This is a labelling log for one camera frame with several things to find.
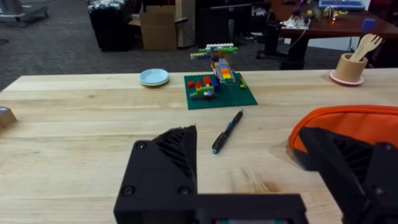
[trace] bolt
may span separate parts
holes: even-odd
[[[145,149],[145,147],[147,147],[146,143],[144,143],[144,142],[137,143],[137,148],[138,149]]]
[[[380,187],[376,187],[374,190],[376,191],[377,195],[383,195],[384,194],[383,189],[381,189]]]
[[[179,194],[188,195],[191,193],[191,189],[187,186],[182,186],[178,189]]]
[[[133,186],[128,186],[128,187],[123,188],[122,194],[123,194],[123,196],[128,197],[128,196],[132,196],[135,191],[136,190]]]
[[[388,151],[390,151],[390,150],[392,150],[392,146],[391,146],[390,144],[387,144],[387,145],[386,145],[386,149],[387,149]]]

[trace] light blue plate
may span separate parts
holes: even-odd
[[[168,79],[169,73],[159,68],[148,69],[139,74],[139,81],[150,85],[163,83]]]

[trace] pink coaster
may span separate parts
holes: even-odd
[[[338,82],[338,83],[344,84],[344,85],[356,86],[356,85],[362,84],[363,81],[364,81],[364,79],[363,79],[362,76],[359,78],[358,82],[346,82],[346,81],[337,79],[334,75],[335,75],[335,71],[333,70],[333,71],[330,72],[329,77],[330,77],[332,80],[334,80],[334,81],[336,81],[336,82]]]

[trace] pen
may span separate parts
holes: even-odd
[[[235,128],[235,126],[239,123],[239,121],[241,120],[243,115],[243,109],[241,109],[236,116],[234,117],[234,119],[232,120],[232,122],[229,122],[228,126],[226,127],[225,131],[222,132],[216,139],[216,141],[213,143],[213,154],[218,154],[221,149],[223,148],[224,144],[226,143],[226,141],[228,140],[229,136],[231,135],[233,129]]]

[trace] orange pouch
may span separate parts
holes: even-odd
[[[315,170],[299,137],[302,127],[318,127],[370,144],[389,142],[398,146],[398,107],[346,105],[317,108],[294,127],[289,147],[296,161],[307,170]]]

